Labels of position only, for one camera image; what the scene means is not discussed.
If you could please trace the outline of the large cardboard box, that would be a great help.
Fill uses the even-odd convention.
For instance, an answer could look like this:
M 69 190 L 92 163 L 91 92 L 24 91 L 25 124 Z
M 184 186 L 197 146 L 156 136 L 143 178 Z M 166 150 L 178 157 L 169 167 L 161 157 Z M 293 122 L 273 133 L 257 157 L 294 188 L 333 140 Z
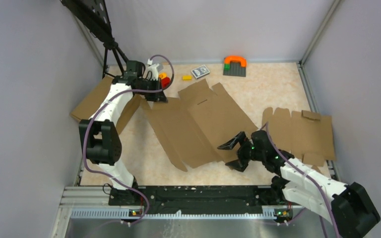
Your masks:
M 170 162 L 181 171 L 235 160 L 235 150 L 218 146 L 241 131 L 249 134 L 258 129 L 221 83 L 209 86 L 200 80 L 178 95 L 152 105 L 143 99 L 140 107 Z

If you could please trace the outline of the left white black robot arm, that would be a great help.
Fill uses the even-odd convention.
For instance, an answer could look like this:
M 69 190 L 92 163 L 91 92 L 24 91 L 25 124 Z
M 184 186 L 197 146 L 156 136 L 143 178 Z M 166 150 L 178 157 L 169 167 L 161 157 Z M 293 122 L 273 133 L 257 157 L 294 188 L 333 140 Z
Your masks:
M 153 58 L 147 64 L 130 60 L 121 75 L 113 77 L 101 105 L 88 118 L 79 122 L 79 135 L 85 169 L 100 174 L 112 183 L 115 195 L 127 205 L 144 195 L 135 186 L 135 177 L 121 160 L 122 143 L 116 125 L 135 95 L 148 101 L 166 102 L 160 78 L 163 65 Z

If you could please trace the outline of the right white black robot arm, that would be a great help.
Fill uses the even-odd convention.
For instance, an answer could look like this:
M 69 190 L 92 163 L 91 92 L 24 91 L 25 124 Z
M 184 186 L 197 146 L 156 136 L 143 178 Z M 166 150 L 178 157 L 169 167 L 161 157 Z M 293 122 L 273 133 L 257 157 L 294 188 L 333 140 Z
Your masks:
M 219 150 L 238 145 L 237 159 L 226 166 L 243 172 L 250 161 L 259 161 L 274 173 L 271 198 L 277 204 L 296 203 L 329 221 L 341 238 L 363 238 L 381 217 L 365 188 L 328 178 L 278 149 L 268 131 L 258 130 L 247 137 L 241 131 Z

